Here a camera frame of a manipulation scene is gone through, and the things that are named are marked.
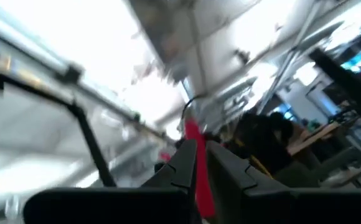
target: yellow cable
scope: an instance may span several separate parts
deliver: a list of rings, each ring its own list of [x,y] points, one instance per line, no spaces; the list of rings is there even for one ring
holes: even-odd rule
[[[239,146],[243,147],[245,146],[244,143],[242,141],[240,141],[239,139],[235,139],[236,144],[238,144]],[[267,168],[253,155],[251,155],[251,159],[253,160],[253,162],[260,167],[260,169],[271,179],[273,179],[272,175],[270,174],[270,172],[267,170]]]

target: wooden desk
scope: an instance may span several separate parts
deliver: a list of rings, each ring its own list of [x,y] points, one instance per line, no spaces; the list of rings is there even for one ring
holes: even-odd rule
[[[303,141],[301,144],[298,144],[296,146],[290,146],[287,148],[290,155],[295,155],[302,151],[303,149],[309,147],[311,144],[315,143],[317,140],[326,137],[331,132],[335,131],[338,127],[340,127],[339,123],[331,123],[326,126],[324,126],[318,133],[315,135],[309,137],[305,141]]]

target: desk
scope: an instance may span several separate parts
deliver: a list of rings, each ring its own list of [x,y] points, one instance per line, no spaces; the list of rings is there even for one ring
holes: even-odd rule
[[[301,144],[298,144],[296,146],[288,147],[287,150],[290,153],[290,155],[295,155],[302,151],[303,149],[309,147],[313,143],[315,143],[317,140],[326,137],[331,132],[335,131],[338,127],[340,127],[339,123],[331,123],[323,128],[321,128],[320,131],[318,131],[316,134],[312,135],[311,137],[307,138],[305,141],[303,141]]]

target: ceiling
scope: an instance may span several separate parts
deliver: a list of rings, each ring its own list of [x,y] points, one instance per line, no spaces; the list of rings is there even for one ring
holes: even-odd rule
[[[85,69],[83,85],[94,88],[101,96],[129,111],[141,113],[144,120],[167,129],[175,139],[179,138],[176,126],[185,103],[184,89],[167,76],[163,63],[167,67],[181,63],[186,68],[194,95],[218,96],[251,77],[258,77],[253,91],[265,91],[262,86],[269,86],[270,76],[284,60],[280,56],[292,47],[293,38],[313,2],[199,0],[193,11],[177,8],[172,14],[170,41],[164,41],[170,60],[161,57],[162,50],[153,48],[156,40],[148,38],[145,27],[141,26],[144,21],[139,21],[139,12],[134,12],[134,5],[128,1],[0,0],[0,35],[58,70],[63,70],[69,61],[82,65]],[[348,2],[351,3],[344,9],[359,1]],[[334,23],[342,12],[334,7],[335,1],[326,1],[309,34]],[[24,57],[15,57],[8,49],[0,43],[0,52],[12,56],[12,61],[17,60],[11,67],[13,72],[23,74],[17,78],[49,88],[66,99],[75,96],[86,108],[96,138],[112,164],[130,159],[146,146],[151,149],[166,147],[135,131],[98,102],[52,82],[48,72],[33,66]],[[234,56],[236,49],[250,52],[254,62],[255,58],[260,58],[248,76],[250,67],[244,67]],[[77,121],[66,110],[8,87],[0,95],[0,173],[4,173],[0,175],[8,175],[4,169],[7,164],[14,166],[24,160],[28,162],[19,170],[32,170],[31,167],[36,167],[33,161],[57,164],[58,170],[81,162],[83,168],[74,165],[78,174],[69,171],[66,177],[73,180],[72,184],[94,171]],[[134,167],[141,161],[144,159],[124,166]],[[45,172],[45,168],[35,169]],[[149,175],[134,172],[140,179]]]

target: metal bar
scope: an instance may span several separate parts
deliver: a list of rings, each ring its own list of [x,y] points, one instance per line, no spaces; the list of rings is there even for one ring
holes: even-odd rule
[[[25,55],[26,57],[29,57],[31,60],[37,62],[39,65],[41,65],[43,68],[47,69],[48,71],[52,72],[52,76],[53,78],[60,82],[63,83],[62,78],[63,78],[63,74],[52,68],[50,65],[48,65],[46,62],[44,62],[42,59],[37,58],[36,56],[32,55],[29,52],[26,52],[25,50],[21,49],[19,46],[17,46],[16,44],[13,44],[12,42],[8,41],[7,39],[5,39],[4,37],[0,36],[0,41],[4,42],[6,45],[12,47],[13,49],[15,49],[16,51],[18,51],[19,53]],[[107,107],[108,109],[112,110],[112,112],[122,116],[124,119],[133,122],[133,125],[135,125],[136,129],[142,129],[148,133],[151,133],[152,135],[154,135],[157,138],[163,139],[164,141],[172,144],[173,142],[169,139],[169,138],[165,138],[161,132],[153,130],[153,128],[150,128],[148,126],[146,126],[145,124],[136,122],[134,120],[134,114],[129,114],[126,111],[122,110],[121,108],[117,107],[116,105],[108,102],[107,100],[104,100],[98,93],[94,92],[93,90],[90,90],[89,88],[85,87],[85,86],[81,86],[79,84],[72,86],[75,90],[79,91],[80,93],[83,93],[87,96],[89,96],[90,98],[92,98],[93,100],[99,102],[100,104],[102,104],[103,106]]]
[[[315,0],[314,1],[313,5],[312,5],[312,10],[306,17],[306,21],[305,21],[304,25],[302,25],[301,30],[299,31],[297,37],[295,38],[294,44],[291,48],[290,53],[288,53],[285,62],[282,64],[281,68],[278,70],[278,74],[277,74],[276,78],[274,79],[272,85],[270,86],[269,90],[267,91],[267,93],[263,97],[262,102],[259,105],[258,114],[260,114],[262,112],[263,108],[266,106],[266,104],[272,98],[272,96],[274,94],[274,89],[277,87],[277,85],[280,82],[280,79],[283,77],[283,75],[287,72],[289,66],[297,59],[298,46],[306,38],[306,34],[308,33],[309,28],[311,27],[312,23],[314,22],[314,19],[316,18],[317,13],[322,8],[323,3],[324,3],[323,0]]]
[[[37,95],[41,98],[52,101],[60,106],[67,107],[68,110],[73,113],[73,115],[78,119],[78,121],[80,123],[80,127],[82,130],[83,136],[84,136],[85,140],[87,141],[87,144],[88,144],[88,147],[90,150],[90,154],[96,165],[96,168],[99,171],[99,175],[100,175],[100,178],[102,179],[102,182],[104,183],[105,186],[115,187],[115,182],[114,182],[112,176],[110,175],[109,168],[106,164],[103,154],[101,153],[101,150],[96,141],[96,138],[93,135],[92,130],[90,129],[90,126],[87,121],[87,117],[85,116],[81,107],[77,106],[76,104],[70,104],[70,103],[60,99],[57,96],[54,96],[54,95],[51,95],[44,91],[32,88],[31,86],[23,84],[9,76],[3,75],[2,73],[0,73],[0,82],[8,83],[8,84],[16,86],[24,91],[27,91],[34,95]]]

